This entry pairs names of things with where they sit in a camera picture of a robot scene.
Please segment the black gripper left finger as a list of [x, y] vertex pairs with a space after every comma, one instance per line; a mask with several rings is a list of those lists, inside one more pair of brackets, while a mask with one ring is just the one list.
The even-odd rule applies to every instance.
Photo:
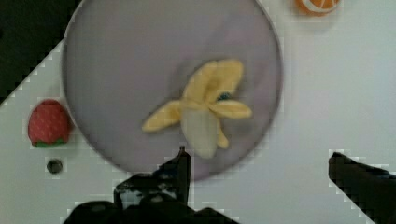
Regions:
[[63, 224], [239, 224], [206, 207], [188, 206], [191, 156], [184, 147], [155, 172], [135, 174], [113, 190], [113, 200], [76, 206]]

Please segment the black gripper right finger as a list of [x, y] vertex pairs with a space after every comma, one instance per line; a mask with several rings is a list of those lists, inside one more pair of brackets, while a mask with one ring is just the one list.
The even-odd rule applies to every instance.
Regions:
[[396, 176], [334, 152], [328, 176], [374, 224], [395, 224]]

